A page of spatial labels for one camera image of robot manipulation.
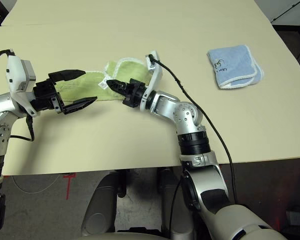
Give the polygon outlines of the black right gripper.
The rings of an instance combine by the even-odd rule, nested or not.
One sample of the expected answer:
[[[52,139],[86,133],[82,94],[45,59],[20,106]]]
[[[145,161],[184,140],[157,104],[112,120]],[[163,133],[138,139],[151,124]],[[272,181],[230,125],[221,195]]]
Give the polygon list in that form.
[[[123,95],[123,104],[136,108],[140,105],[144,92],[146,91],[146,84],[131,78],[129,83],[119,81],[117,79],[109,79],[106,81],[110,89],[119,95]]]

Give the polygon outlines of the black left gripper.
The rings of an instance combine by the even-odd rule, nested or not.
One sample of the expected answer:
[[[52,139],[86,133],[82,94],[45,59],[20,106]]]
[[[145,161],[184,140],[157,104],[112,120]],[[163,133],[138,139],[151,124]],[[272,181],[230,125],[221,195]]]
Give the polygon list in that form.
[[[98,99],[97,96],[81,98],[69,105],[64,105],[60,93],[55,88],[56,82],[74,80],[85,74],[84,70],[79,69],[66,69],[49,73],[48,79],[35,84],[33,88],[34,99],[30,101],[31,106],[37,112],[55,110],[57,113],[63,112],[65,115],[88,107]]]

